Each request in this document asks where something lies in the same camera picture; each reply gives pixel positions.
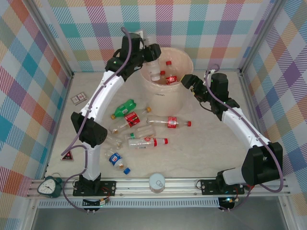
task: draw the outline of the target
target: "small sticker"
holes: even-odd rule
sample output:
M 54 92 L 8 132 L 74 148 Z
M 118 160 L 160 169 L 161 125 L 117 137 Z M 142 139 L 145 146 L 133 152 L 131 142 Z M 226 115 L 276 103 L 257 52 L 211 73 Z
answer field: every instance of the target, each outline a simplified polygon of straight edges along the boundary
M 177 126 L 177 117 L 169 116 L 168 122 L 167 122 L 167 127 L 168 128 L 176 128 L 176 126 Z
M 128 112 L 128 109 L 123 110 L 123 114 L 126 114 Z
M 61 161 L 73 161 L 72 153 L 68 151 L 64 157 L 61 159 Z
M 115 165 L 116 162 L 118 162 L 120 159 L 121 159 L 121 156 L 116 152 L 109 158 L 109 162 Z
M 126 121 L 128 122 L 129 126 L 135 126 L 137 123 L 140 122 L 140 119 L 138 117 L 138 115 L 135 112 L 132 112 L 126 116 L 124 116 Z
M 166 84 L 169 85 L 173 82 L 176 82 L 177 81 L 177 76 L 172 76 L 172 77 L 168 77 L 166 78 Z

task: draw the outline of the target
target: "clock face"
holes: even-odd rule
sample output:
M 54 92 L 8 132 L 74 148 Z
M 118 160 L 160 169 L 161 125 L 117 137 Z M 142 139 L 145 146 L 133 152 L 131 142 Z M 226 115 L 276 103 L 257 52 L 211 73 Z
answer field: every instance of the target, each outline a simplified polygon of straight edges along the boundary
M 56 183 L 52 179 L 44 181 L 38 188 L 38 192 L 43 194 L 51 194 L 56 189 Z

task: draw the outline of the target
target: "marble floor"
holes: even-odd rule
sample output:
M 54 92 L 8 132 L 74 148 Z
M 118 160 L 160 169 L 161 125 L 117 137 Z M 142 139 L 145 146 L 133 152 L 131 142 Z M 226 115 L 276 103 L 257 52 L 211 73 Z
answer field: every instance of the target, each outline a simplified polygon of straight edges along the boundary
M 194 72 L 200 77 L 203 76 L 203 73 L 203 71 Z M 244 114 L 248 117 L 247 106 L 237 73 L 224 73 L 229 80 L 229 96 L 239 103 Z M 137 109 L 146 106 L 140 77 L 139 73 L 133 74 L 119 89 L 106 110 L 102 126 L 109 128 L 110 124 L 114 122 L 110 115 L 117 106 L 129 98 L 135 100 Z M 62 177 L 68 177 L 84 169 L 84 152 L 82 149 L 72 151 L 74 161 L 60 160 L 60 154 L 76 135 L 70 119 L 71 114 L 74 111 L 79 112 L 87 103 L 74 105 L 70 98 L 80 92 L 84 92 L 90 98 L 101 78 L 102 73 L 100 72 L 75 74 L 46 176 L 59 173 Z M 218 171 L 241 165 L 246 155 L 243 144 L 214 114 L 202 109 L 192 93 L 188 95 L 187 102 L 178 113 L 178 117 L 192 121 L 191 127 L 181 129 L 156 128 L 156 137 L 169 138 L 169 143 L 165 146 L 131 150 L 125 143 L 124 147 L 118 152 L 131 169 L 129 175 L 113 168 L 104 156 L 104 151 L 110 146 L 103 143 L 100 155 L 102 177 L 149 177 L 155 172 L 160 172 L 165 177 L 215 177 Z M 210 108 L 209 103 L 203 103 L 203 105 Z M 142 121 L 139 127 L 145 124 L 146 121 Z

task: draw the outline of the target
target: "blue bottle label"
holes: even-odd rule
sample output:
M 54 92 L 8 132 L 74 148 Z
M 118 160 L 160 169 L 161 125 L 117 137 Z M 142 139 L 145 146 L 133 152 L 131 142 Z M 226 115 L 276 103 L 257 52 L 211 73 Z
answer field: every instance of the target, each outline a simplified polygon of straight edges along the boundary
M 122 157 L 116 152 L 109 158 L 109 162 L 111 162 L 114 166 L 115 163 L 120 159 L 122 159 Z

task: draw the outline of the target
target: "red triangle sign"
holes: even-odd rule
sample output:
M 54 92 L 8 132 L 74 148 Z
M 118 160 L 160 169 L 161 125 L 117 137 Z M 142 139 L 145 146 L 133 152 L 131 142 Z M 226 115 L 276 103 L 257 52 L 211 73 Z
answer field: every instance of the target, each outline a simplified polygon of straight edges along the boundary
M 61 161 L 73 161 L 72 153 L 68 151 L 64 157 L 61 159 Z

